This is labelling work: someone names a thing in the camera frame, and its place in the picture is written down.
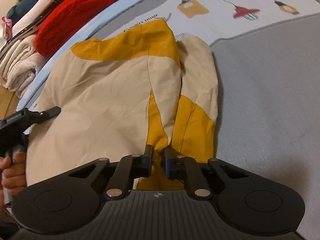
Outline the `person's left hand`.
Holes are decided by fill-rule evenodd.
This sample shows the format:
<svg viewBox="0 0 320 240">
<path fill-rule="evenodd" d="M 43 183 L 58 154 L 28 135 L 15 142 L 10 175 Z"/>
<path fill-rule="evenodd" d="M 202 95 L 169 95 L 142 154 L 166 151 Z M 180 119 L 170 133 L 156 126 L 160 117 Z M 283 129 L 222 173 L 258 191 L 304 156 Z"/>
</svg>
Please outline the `person's left hand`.
<svg viewBox="0 0 320 240">
<path fill-rule="evenodd" d="M 10 157 L 1 158 L 1 197 L 4 189 L 15 196 L 27 186 L 26 158 L 24 152 L 15 154 L 13 161 Z"/>
</svg>

